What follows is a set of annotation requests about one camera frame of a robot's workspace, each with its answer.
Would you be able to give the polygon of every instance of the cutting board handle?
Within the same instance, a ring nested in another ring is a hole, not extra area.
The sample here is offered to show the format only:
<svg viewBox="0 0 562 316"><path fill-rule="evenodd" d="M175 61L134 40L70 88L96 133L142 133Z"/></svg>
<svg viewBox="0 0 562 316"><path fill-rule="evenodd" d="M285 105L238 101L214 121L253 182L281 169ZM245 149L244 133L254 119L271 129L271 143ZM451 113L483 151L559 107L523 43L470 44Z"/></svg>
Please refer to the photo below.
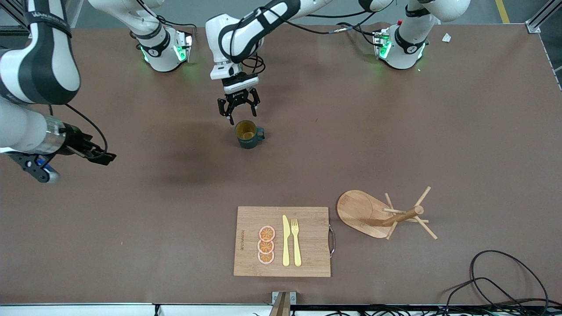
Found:
<svg viewBox="0 0 562 316"><path fill-rule="evenodd" d="M334 255L334 251L336 250L336 233L332 229L332 225L328 224L328 235L332 235L332 250L330 250L330 259Z"/></svg>

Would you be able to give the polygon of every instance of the wooden peg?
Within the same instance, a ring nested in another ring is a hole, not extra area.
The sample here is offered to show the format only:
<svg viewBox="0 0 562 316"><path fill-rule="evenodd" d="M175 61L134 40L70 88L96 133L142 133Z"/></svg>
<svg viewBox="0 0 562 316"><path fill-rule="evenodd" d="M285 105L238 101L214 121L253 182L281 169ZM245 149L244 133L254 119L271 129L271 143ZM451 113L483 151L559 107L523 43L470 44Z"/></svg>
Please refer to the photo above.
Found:
<svg viewBox="0 0 562 316"><path fill-rule="evenodd" d="M388 227L388 226L393 225L394 222L403 222L408 218L418 217L418 215L420 215L420 214L423 214L423 207L421 207L419 205L416 205L404 214L398 214L396 216L393 216L389 219L386 219L386 220L382 221L381 226Z"/></svg>
<svg viewBox="0 0 562 316"><path fill-rule="evenodd" d="M418 199L418 201L416 202L415 205L420 205L420 204L422 204L421 202L423 201L423 199L425 198L425 196L427 195L427 193L429 193L429 190L431 190L431 187L425 188L425 191L424 191L423 194L420 196L420 198Z"/></svg>
<svg viewBox="0 0 562 316"><path fill-rule="evenodd" d="M417 223L418 221L415 220L415 219L413 219L413 218L408 218L408 219L405 220L405 222ZM422 222L422 223L425 223L425 224L428 224L428 223L429 223L429 221L426 220L426 219L422 219L421 222Z"/></svg>
<svg viewBox="0 0 562 316"><path fill-rule="evenodd" d="M390 227L390 231L388 232L387 240L390 240L390 236L392 236L392 233L396 229L396 225L398 225L398 222L392 223L392 227Z"/></svg>
<svg viewBox="0 0 562 316"><path fill-rule="evenodd" d="M399 211L399 210L393 210L393 209L383 209L383 211L389 212L389 213L394 213L394 214L406 214L406 211Z"/></svg>
<svg viewBox="0 0 562 316"><path fill-rule="evenodd" d="M428 232L428 234L431 235L431 237L433 237L434 240L437 240L437 235L435 235L418 216L415 216L414 219L418 221L418 223L425 229L426 232Z"/></svg>
<svg viewBox="0 0 562 316"><path fill-rule="evenodd" d="M391 209L394 209L394 206L392 206L392 202L390 202L390 197L388 196L388 193L384 194L384 197L387 198L387 204L388 206L390 206Z"/></svg>

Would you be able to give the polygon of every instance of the green led light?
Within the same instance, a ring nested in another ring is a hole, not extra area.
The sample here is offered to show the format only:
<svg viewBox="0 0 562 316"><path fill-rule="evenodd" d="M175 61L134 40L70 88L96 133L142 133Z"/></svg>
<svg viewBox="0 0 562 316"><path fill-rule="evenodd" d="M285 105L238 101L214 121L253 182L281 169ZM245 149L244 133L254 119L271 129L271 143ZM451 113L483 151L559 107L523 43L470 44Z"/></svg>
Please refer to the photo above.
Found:
<svg viewBox="0 0 562 316"><path fill-rule="evenodd" d="M386 58L388 56L388 52L390 51L390 48L392 47L392 42L390 40L388 40L383 47L380 48L380 57L381 58Z"/></svg>
<svg viewBox="0 0 562 316"><path fill-rule="evenodd" d="M177 46L174 45L174 50L176 52L176 55L178 55L179 61L184 61L185 60L185 49L183 49L182 47L177 47Z"/></svg>
<svg viewBox="0 0 562 316"><path fill-rule="evenodd" d="M424 49L424 48L425 48L425 43L423 43L423 45L422 45L421 48L420 48L420 53L419 53L419 55L418 55L418 59L421 58L421 55L422 55L422 53L423 53L423 49Z"/></svg>
<svg viewBox="0 0 562 316"><path fill-rule="evenodd" d="M149 62L148 57L146 57L146 53L144 52L144 49L142 48L142 46L140 47L140 51L142 52L142 55L144 56L144 61Z"/></svg>

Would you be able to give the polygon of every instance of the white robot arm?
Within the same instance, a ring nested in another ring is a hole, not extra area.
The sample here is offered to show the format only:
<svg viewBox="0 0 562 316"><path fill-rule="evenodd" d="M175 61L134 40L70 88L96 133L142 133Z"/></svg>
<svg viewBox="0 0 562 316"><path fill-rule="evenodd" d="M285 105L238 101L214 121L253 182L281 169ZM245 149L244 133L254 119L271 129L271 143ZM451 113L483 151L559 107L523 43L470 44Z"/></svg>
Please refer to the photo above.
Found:
<svg viewBox="0 0 562 316"><path fill-rule="evenodd" d="M88 0L90 4L123 22L139 41L150 66L161 72L176 69L187 61L192 35L163 25L152 11L164 0Z"/></svg>
<svg viewBox="0 0 562 316"><path fill-rule="evenodd" d="M249 103L256 116L260 103L257 92L251 88L259 83L257 74L242 72L242 61L254 55L263 44L264 36L284 23L314 13L332 0L272 0L263 7L248 13L242 19L227 14L210 18L205 23L207 41L215 66L211 79L221 79L226 99L219 99L219 112L234 125L232 111L235 107ZM392 0L360 0L367 11L384 9Z"/></svg>
<svg viewBox="0 0 562 316"><path fill-rule="evenodd" d="M31 43L0 50L0 153L40 182L53 183L58 173L48 162L56 154L79 154L104 165L115 155L100 155L92 136L28 107L68 103L78 93L80 75L62 0L28 0L26 6Z"/></svg>
<svg viewBox="0 0 562 316"><path fill-rule="evenodd" d="M421 58L425 40L433 25L440 19L450 22L464 14L470 0L410 0L401 25L392 25L375 39L377 56L390 67L408 69Z"/></svg>

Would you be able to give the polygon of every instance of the mug handle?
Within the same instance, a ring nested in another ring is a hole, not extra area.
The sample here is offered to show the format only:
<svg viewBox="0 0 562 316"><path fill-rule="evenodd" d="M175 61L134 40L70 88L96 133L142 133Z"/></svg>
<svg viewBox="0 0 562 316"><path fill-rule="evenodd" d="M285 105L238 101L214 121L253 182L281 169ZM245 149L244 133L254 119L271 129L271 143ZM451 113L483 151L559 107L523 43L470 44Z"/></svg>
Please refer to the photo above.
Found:
<svg viewBox="0 0 562 316"><path fill-rule="evenodd" d="M262 141L265 139L265 131L262 127L257 128L257 140Z"/></svg>

